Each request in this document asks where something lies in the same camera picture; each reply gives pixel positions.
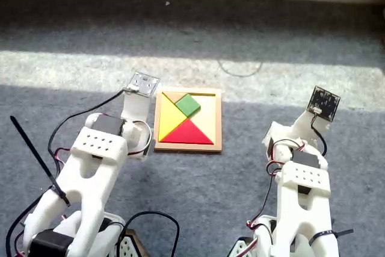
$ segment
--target green square piece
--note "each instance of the green square piece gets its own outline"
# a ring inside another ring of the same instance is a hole
[[[182,99],[176,102],[175,104],[178,109],[180,109],[185,116],[191,117],[200,109],[200,104],[197,103],[195,99],[190,94],[186,94]]]

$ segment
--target wooden frame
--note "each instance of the wooden frame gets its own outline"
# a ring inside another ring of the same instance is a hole
[[[161,143],[158,141],[159,124],[161,118],[161,105],[163,92],[181,92],[189,93],[191,95],[213,96],[215,97],[215,141],[214,144],[183,144],[183,143]],[[195,152],[221,152],[222,151],[222,105],[221,105],[221,91],[208,88],[162,88],[156,95],[155,107],[155,147],[154,150],[187,150]]]

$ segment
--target yellow triangle piece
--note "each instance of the yellow triangle piece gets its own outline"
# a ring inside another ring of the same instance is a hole
[[[162,141],[166,135],[179,126],[185,119],[186,116],[184,113],[162,94],[158,141]]]

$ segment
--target orange triangle piece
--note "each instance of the orange triangle piece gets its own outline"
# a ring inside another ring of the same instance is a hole
[[[166,135],[162,143],[214,144],[190,119]]]
[[[178,93],[176,91],[164,91],[163,94],[171,100],[174,104],[184,97],[187,93]]]

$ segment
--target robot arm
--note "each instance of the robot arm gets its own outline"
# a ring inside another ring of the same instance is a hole
[[[159,79],[135,73],[123,92],[121,117],[91,114],[77,136],[57,184],[70,203],[81,202],[76,212],[54,230],[51,222],[66,208],[53,190],[45,192],[34,212],[25,220],[23,248],[26,256],[106,257],[121,231],[112,226],[100,232],[106,218],[104,207],[127,155],[144,159],[152,140],[146,123],[151,97]],[[117,216],[109,220],[122,222]],[[99,235],[108,234],[108,238]],[[105,252],[95,240],[107,242]]]
[[[328,130],[338,103],[339,97],[316,87],[292,126],[272,123],[262,143],[268,166],[278,165],[269,173],[278,186],[277,217],[259,214],[248,222],[253,239],[238,240],[229,257],[339,256],[336,236],[319,234],[333,231],[328,163],[316,141]]]

